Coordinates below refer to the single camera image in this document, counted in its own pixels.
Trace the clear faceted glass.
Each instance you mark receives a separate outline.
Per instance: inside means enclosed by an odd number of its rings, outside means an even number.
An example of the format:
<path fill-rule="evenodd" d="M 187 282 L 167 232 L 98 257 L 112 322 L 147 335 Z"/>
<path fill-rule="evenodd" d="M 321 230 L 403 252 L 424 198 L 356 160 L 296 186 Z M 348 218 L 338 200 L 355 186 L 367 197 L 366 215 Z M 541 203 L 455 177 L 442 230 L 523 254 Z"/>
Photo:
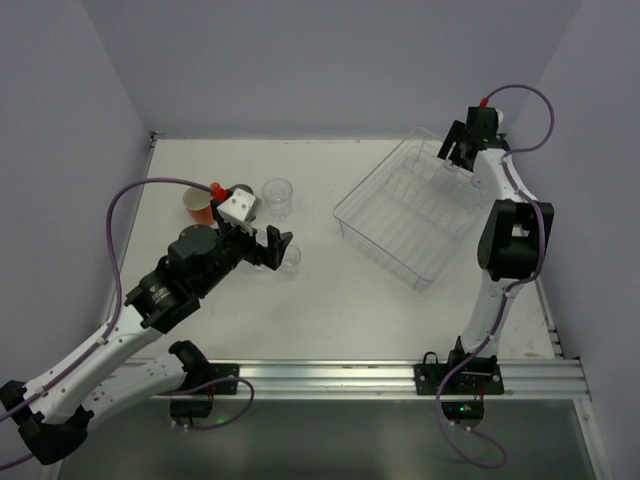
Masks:
<path fill-rule="evenodd" d="M 292 213 L 292 197 L 293 187 L 288 180 L 274 178 L 262 187 L 262 199 L 274 219 L 284 219 Z"/>

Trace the orange mug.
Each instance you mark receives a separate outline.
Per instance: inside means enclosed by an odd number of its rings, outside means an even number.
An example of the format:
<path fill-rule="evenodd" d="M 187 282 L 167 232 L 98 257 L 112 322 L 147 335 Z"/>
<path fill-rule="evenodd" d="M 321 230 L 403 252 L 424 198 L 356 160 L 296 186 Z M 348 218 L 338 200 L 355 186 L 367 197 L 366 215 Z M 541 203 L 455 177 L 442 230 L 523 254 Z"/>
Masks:
<path fill-rule="evenodd" d="M 196 224 L 211 226 L 215 223 L 209 192 L 189 187 L 182 200 L 187 213 Z"/>

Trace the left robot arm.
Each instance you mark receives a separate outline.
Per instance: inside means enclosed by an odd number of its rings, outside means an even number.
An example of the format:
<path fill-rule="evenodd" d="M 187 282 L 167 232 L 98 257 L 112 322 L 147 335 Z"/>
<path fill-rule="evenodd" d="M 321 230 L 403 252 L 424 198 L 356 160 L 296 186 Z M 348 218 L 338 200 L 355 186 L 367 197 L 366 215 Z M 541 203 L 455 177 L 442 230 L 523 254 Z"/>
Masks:
<path fill-rule="evenodd" d="M 106 324 L 48 372 L 9 381 L 1 403 L 18 427 L 29 457 L 54 464 L 77 450 L 89 431 L 116 412 L 154 395 L 186 395 L 212 381 L 209 363 L 190 341 L 126 375 L 115 373 L 133 354 L 196 312 L 200 302 L 241 262 L 280 267 L 290 232 L 270 226 L 266 244 L 255 229 L 224 223 L 193 225 L 168 247 L 156 268 L 130 291 L 113 325 Z"/>

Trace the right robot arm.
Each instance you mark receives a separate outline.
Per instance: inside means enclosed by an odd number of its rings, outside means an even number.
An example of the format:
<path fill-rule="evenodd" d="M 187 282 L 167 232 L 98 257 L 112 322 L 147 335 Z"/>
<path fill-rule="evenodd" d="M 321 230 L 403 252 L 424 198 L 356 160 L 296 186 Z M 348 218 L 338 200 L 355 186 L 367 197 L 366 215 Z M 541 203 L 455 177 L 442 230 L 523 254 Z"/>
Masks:
<path fill-rule="evenodd" d="M 302 272 L 288 351 L 351 360 L 433 349 L 492 369 L 554 218 L 508 149 L 496 110 L 473 107 L 445 138 L 414 128 L 371 170 L 361 150 L 298 158 L 286 224 Z"/>

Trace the steel tumbler with cork band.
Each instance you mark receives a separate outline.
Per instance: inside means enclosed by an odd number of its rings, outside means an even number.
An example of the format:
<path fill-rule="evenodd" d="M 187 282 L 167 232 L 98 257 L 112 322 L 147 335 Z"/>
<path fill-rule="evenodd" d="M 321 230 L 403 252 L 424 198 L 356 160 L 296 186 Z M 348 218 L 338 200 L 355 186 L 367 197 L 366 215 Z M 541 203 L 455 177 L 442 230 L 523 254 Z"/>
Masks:
<path fill-rule="evenodd" d="M 231 190 L 232 192 L 236 192 L 237 190 L 241 190 L 241 191 L 243 191 L 243 192 L 245 192 L 245 193 L 247 193 L 247 194 L 251 194 L 251 195 L 253 195 L 253 194 L 254 194 L 253 189 L 252 189 L 250 186 L 246 185 L 246 184 L 236 184 L 236 185 L 233 185 L 233 186 L 230 188 L 230 190 Z"/>

